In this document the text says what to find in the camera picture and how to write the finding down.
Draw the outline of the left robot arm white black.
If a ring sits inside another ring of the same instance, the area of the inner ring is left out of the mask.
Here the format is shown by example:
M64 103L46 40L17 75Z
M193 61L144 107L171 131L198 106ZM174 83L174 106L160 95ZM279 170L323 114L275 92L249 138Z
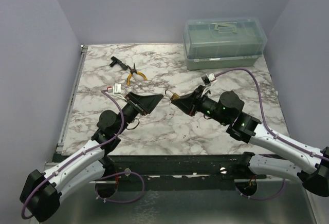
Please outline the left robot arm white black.
M20 195L22 219L44 222L76 188L100 178L111 179L114 168L107 155L120 143L119 135L138 115L150 114L162 98L162 94L141 96L129 92L125 96L126 105L120 107L110 97L119 112L103 111L96 132L81 149L52 168L43 172L34 170L27 176Z

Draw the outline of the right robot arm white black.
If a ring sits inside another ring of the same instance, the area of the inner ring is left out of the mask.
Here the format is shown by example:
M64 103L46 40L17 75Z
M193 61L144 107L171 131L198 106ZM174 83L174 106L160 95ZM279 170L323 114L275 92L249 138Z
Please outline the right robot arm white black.
M237 141L265 148L279 159L252 155L249 161L236 166L244 179L251 175L273 175L301 182L309 192L328 197L328 147L319 149L277 133L259 119L242 111L244 102L233 91L221 94L218 101L207 96L200 85L184 96L172 94L170 101L183 113L194 116L197 112L227 127L226 132Z

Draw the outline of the small brass padlock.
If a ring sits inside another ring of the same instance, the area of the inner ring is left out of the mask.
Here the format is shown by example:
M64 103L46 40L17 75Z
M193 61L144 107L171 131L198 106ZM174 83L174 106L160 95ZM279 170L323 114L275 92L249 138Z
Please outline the small brass padlock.
M170 89L166 89L164 92L165 96L169 98L170 101L180 99L180 96L177 93L171 91Z

